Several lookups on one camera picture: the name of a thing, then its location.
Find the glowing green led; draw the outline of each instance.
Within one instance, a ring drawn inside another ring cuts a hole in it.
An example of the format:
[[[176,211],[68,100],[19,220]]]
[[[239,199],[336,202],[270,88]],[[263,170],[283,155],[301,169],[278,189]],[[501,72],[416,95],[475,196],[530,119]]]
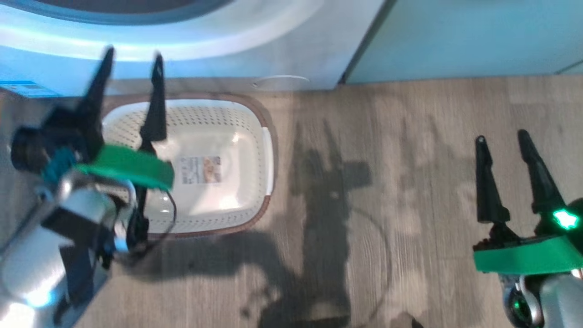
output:
[[[579,218],[566,210],[560,210],[553,213],[555,221],[566,230],[576,228],[579,225]]]

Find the white plastic basket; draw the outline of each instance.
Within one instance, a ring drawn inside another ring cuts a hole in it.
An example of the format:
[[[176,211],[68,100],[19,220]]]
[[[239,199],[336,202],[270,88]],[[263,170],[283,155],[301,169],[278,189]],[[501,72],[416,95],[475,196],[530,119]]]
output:
[[[105,142],[137,149],[148,106],[127,104],[107,114]],[[227,100],[166,100],[168,137],[154,148],[175,171],[173,235],[236,232],[265,212],[273,189],[273,148],[260,115],[257,109]],[[145,215],[152,235],[168,228],[172,211],[164,193],[148,192]]]

